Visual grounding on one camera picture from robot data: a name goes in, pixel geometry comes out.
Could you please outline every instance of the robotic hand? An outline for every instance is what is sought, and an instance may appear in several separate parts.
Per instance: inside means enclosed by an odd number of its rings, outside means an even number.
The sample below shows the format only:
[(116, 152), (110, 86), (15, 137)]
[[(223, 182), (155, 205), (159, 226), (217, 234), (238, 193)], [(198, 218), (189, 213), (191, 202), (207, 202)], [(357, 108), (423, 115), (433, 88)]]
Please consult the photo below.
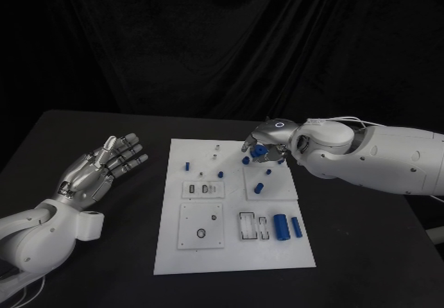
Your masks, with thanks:
[(34, 210), (0, 219), (0, 258), (16, 266), (0, 280), (0, 303), (68, 259), (77, 239), (100, 238), (104, 215), (84, 211), (112, 188), (113, 180), (149, 158), (135, 133), (81, 156), (67, 169), (58, 191)]
[(254, 162), (286, 159), (292, 153), (319, 178), (396, 194), (444, 195), (444, 135), (375, 123), (354, 130), (341, 123), (367, 123), (354, 119), (309, 119), (302, 125), (269, 119), (241, 150), (251, 149)]

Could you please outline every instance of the circular hole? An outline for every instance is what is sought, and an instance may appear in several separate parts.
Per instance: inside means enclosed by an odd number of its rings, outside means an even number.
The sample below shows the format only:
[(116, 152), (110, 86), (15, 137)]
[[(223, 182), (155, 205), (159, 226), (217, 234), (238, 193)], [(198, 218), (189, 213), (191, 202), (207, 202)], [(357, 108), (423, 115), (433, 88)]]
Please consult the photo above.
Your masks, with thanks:
[(204, 229), (200, 229), (200, 230), (198, 230), (198, 237), (200, 237), (201, 239), (205, 237), (205, 234), (207, 234), (205, 230), (204, 230)]

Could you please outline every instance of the table surface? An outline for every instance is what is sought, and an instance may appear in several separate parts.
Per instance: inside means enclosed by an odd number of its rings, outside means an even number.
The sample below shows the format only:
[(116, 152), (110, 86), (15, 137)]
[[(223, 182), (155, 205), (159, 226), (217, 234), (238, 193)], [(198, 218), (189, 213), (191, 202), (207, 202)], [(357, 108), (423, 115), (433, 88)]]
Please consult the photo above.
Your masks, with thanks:
[(293, 159), (318, 267), (153, 276), (171, 139), (241, 141), (257, 124), (44, 114), (0, 175), (0, 217), (53, 197), (65, 168), (110, 135), (138, 133), (149, 161), (91, 207), (106, 214), (103, 237), (78, 241), (28, 307), (443, 307), (444, 263), (404, 197), (316, 178)]

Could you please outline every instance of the blue part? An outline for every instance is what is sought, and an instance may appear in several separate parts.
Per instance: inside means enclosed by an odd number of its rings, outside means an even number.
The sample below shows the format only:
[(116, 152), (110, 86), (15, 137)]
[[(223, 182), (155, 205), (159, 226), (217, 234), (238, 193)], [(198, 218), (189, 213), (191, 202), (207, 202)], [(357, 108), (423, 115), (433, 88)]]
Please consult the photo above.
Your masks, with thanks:
[(251, 151), (250, 151), (250, 154), (253, 155), (254, 158), (267, 154), (267, 153), (269, 153), (267, 148), (264, 146), (262, 146), (260, 144), (257, 144), (254, 146), (254, 149), (251, 149)]
[(259, 183), (259, 184), (257, 184), (257, 188), (254, 189), (254, 192), (256, 192), (257, 194), (260, 194), (263, 188), (264, 188), (264, 184), (263, 184), (263, 183)]
[(244, 164), (244, 165), (249, 165), (249, 164), (250, 164), (250, 157), (249, 157), (249, 156), (244, 157), (244, 159), (243, 159), (243, 164)]
[(292, 222), (293, 222), (296, 237), (303, 237), (302, 228), (299, 226), (299, 218), (298, 217), (292, 217)]
[(275, 215), (276, 220), (276, 236), (279, 241), (287, 241), (290, 239), (290, 230), (287, 224), (287, 217), (285, 214)]

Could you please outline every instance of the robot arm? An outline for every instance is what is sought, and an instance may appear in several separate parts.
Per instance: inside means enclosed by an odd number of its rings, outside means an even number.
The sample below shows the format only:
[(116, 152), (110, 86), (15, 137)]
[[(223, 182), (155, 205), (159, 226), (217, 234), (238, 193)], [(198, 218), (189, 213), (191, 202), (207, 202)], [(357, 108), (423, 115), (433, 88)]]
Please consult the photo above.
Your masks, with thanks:
[[(303, 125), (276, 119), (257, 127), (243, 151), (254, 149), (257, 142), (276, 148), (282, 157), (292, 152), (299, 165), (321, 178), (341, 178), (396, 194), (444, 195), (444, 135), (439, 133), (387, 126), (354, 130), (326, 119), (309, 119)], [(254, 161), (280, 160), (270, 152)]]
[(104, 215), (86, 208), (100, 201), (114, 179), (148, 160), (148, 155), (130, 160), (142, 150), (138, 143), (136, 134), (110, 137), (67, 169), (54, 199), (0, 219), (0, 258), (21, 270), (0, 280), (0, 303), (63, 265), (77, 239), (100, 238)]

